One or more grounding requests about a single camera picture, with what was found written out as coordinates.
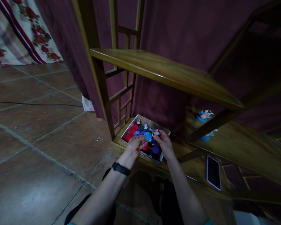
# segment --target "hand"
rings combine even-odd
[[[157,135],[154,135],[153,137],[160,144],[160,147],[163,151],[163,155],[167,160],[168,157],[172,157],[172,156],[175,157],[170,137],[163,130],[158,130],[158,131],[161,133],[160,137]]]
[[[147,143],[144,135],[135,136],[129,140],[125,151],[128,151],[137,157],[141,149],[145,147]]]

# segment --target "black cable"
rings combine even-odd
[[[75,107],[83,107],[83,106],[78,106],[78,105],[68,105],[68,104],[31,104],[31,103],[15,103],[15,102],[0,102],[0,103],[11,103],[11,104],[21,104],[21,105],[43,105],[43,106],[52,106],[52,105],[65,105],[65,106],[75,106]]]

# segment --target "purple phone case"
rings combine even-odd
[[[209,158],[211,158],[210,156],[207,156],[207,164],[206,164],[206,180],[208,183],[210,183],[212,186],[214,186],[216,189],[218,189],[219,191],[222,190],[222,180],[221,180],[221,170],[220,170],[220,166],[219,166],[219,185],[220,185],[220,188],[218,188],[217,186],[215,186],[213,183],[211,183],[209,180],[208,180],[208,162],[209,162]]]

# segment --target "black toy piece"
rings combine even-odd
[[[137,130],[143,131],[144,130],[144,126],[143,125],[139,125]]]

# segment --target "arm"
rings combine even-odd
[[[131,169],[140,150],[146,144],[144,135],[131,138],[117,162],[121,166]],[[126,177],[111,169],[100,186],[73,217],[71,223],[75,225],[105,224]]]
[[[161,136],[154,135],[154,139],[159,142],[168,162],[183,222],[184,224],[203,225],[208,220],[208,215],[186,180],[186,176],[174,154],[169,136],[164,131],[159,131]]]

